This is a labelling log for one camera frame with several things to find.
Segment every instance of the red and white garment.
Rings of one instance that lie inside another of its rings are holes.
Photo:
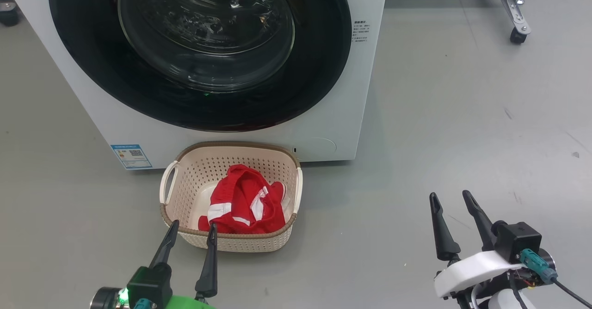
[[[266,234],[286,225],[286,189],[281,182],[269,185],[257,170],[243,164],[231,166],[227,174],[212,193],[208,215],[199,218],[199,230],[209,231],[215,222],[219,233]]]

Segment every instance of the laundry basket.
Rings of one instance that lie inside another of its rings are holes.
[[[179,220],[179,234],[190,244],[206,248],[208,233],[198,230],[198,220],[207,216],[214,188],[230,166],[245,164],[264,178],[286,186],[289,199],[284,210],[286,225],[269,234],[218,234],[218,250],[271,252],[283,247],[292,233],[302,195],[300,163],[287,150],[251,142],[202,142],[188,147],[165,170],[160,182],[160,213],[165,223]]]

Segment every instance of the caster wheel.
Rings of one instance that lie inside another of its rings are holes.
[[[17,12],[17,4],[15,3],[0,3],[0,23],[6,27],[12,27],[19,22],[19,13]]]
[[[526,41],[526,37],[527,35],[518,33],[518,29],[514,27],[514,30],[512,30],[512,34],[510,35],[510,42],[514,44],[522,44]]]

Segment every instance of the green light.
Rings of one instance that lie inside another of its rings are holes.
[[[127,291],[127,288],[124,288],[119,291],[119,303],[127,303],[130,300],[130,295]]]

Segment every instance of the white basket handle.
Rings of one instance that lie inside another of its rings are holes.
[[[171,193],[173,191],[173,187],[175,186],[175,180],[177,179],[177,172],[175,172],[175,176],[173,176],[173,180],[171,181],[171,187],[169,187],[169,192],[167,191],[167,182],[169,182],[169,177],[171,176],[171,172],[176,168],[176,165],[179,161],[173,161],[169,166],[166,168],[165,173],[162,175],[162,179],[160,180],[160,203],[168,205],[169,201],[171,200]]]
[[[302,169],[298,167],[298,178],[296,178],[296,200],[294,201],[294,212],[298,214],[298,209],[300,208],[300,199],[302,198]]]

